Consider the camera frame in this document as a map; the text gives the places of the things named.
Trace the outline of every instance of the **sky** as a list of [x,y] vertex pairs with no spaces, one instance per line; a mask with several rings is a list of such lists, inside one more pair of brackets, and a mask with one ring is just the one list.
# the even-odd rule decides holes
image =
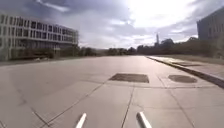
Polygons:
[[79,45],[129,48],[197,37],[196,22],[223,0],[0,0],[0,10],[79,31]]

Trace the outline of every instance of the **concrete pavement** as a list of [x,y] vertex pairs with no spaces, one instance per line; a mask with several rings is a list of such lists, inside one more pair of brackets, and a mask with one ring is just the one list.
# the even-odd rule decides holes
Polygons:
[[[110,81],[116,73],[145,74],[150,82]],[[3,128],[73,128],[84,112],[85,128],[139,128],[139,111],[153,128],[222,128],[223,110],[221,88],[143,56],[0,67]]]
[[186,71],[202,79],[224,87],[224,66],[196,61],[180,60],[168,57],[150,56],[149,59]]

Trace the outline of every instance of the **sun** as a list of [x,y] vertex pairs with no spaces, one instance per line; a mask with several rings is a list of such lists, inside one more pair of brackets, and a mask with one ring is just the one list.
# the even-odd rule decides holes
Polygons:
[[134,27],[165,27],[184,20],[195,0],[128,0]]

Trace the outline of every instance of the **tower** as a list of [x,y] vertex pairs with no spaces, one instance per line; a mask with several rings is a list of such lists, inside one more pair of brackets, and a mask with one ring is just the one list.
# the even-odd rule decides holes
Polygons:
[[159,34],[158,33],[156,34],[156,43],[159,44]]

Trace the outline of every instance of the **distant building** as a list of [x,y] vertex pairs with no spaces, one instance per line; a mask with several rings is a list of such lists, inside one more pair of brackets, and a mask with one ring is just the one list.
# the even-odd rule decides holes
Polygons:
[[76,30],[0,12],[0,60],[43,56],[46,49],[60,56],[61,51],[77,44]]
[[214,57],[224,57],[224,7],[197,22],[200,40],[214,44]]
[[224,7],[197,22],[201,40],[216,41],[224,36]]

